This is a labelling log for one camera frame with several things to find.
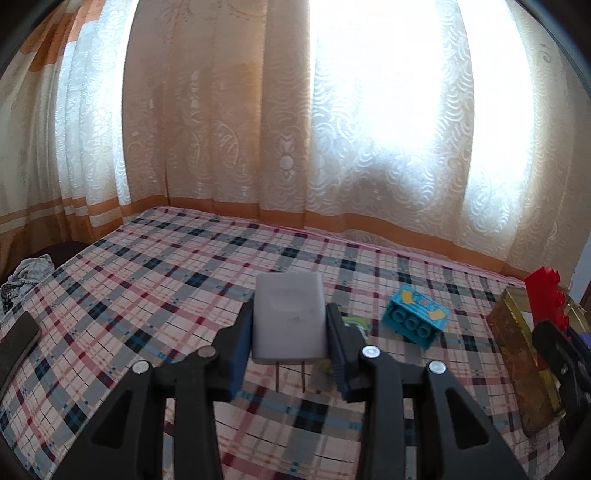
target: plaid bedspread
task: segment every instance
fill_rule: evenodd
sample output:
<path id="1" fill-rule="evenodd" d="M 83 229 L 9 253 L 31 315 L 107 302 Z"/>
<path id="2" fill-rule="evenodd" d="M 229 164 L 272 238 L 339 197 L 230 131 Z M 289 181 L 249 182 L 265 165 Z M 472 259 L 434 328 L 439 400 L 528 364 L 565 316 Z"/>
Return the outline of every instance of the plaid bedspread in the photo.
<path id="1" fill-rule="evenodd" d="M 28 310 L 43 327 L 0 407 L 0 430 L 21 462 L 48 479 L 76 434 L 138 359 L 159 365 L 207 345 L 231 325 L 262 271 L 322 273 L 326 301 L 371 319 L 370 341 L 418 365 L 444 361 L 489 415 L 531 478 L 563 453 L 556 425 L 527 439 L 485 315 L 509 279 L 442 265 L 387 248 L 176 208 L 145 212 L 38 285 L 4 319 L 0 336 Z M 423 351 L 380 322 L 400 285 L 412 284 L 452 311 L 441 341 Z M 329 375 L 249 363 L 232 404 L 216 405 L 226 479 L 355 476 L 362 404 L 346 404 Z M 169 405 L 165 478 L 172 478 Z M 408 477 L 414 476 L 412 414 Z"/>

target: white power adapter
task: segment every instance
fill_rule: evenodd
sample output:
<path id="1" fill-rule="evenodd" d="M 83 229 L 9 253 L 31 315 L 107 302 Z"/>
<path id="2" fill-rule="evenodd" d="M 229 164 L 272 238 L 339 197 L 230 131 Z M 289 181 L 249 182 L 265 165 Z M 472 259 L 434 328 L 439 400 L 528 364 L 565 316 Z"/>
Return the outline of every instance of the white power adapter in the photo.
<path id="1" fill-rule="evenodd" d="M 299 363 L 328 357 L 326 306 L 318 272 L 256 277 L 252 360 Z"/>

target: red toy brick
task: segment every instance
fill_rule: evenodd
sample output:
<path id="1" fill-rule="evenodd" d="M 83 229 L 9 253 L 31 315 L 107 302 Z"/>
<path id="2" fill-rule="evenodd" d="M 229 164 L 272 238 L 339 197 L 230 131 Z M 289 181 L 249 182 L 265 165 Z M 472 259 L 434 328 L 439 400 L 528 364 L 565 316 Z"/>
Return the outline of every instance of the red toy brick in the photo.
<path id="1" fill-rule="evenodd" d="M 530 299 L 534 325 L 550 320 L 561 332 L 569 327 L 569 317 L 564 314 L 566 296 L 558 288 L 560 275 L 553 268 L 540 267 L 525 278 L 525 288 Z"/>

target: black smartphone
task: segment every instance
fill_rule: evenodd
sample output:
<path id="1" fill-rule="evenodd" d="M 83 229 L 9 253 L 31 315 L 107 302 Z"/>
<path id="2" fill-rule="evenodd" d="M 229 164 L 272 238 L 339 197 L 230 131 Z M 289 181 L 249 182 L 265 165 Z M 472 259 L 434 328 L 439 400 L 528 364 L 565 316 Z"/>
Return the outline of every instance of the black smartphone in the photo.
<path id="1" fill-rule="evenodd" d="M 41 327 L 29 312 L 23 313 L 0 340 L 0 401 L 18 367 L 41 338 Z"/>

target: sheer lace curtain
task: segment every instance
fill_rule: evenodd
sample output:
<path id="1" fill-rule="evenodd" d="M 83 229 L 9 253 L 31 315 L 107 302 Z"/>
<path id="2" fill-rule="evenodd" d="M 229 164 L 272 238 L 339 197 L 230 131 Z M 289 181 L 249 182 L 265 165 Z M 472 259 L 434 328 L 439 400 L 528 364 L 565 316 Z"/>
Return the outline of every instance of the sheer lace curtain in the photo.
<path id="1" fill-rule="evenodd" d="M 21 53 L 0 270 L 158 205 L 565 282 L 591 228 L 589 98 L 514 0 L 69 0 Z"/>
<path id="2" fill-rule="evenodd" d="M 591 228 L 590 113 L 513 0 L 142 0 L 123 139 L 144 206 L 568 281 Z"/>
<path id="3" fill-rule="evenodd" d="M 0 278 L 127 213 L 121 86 L 136 1 L 64 1 L 0 79 Z"/>

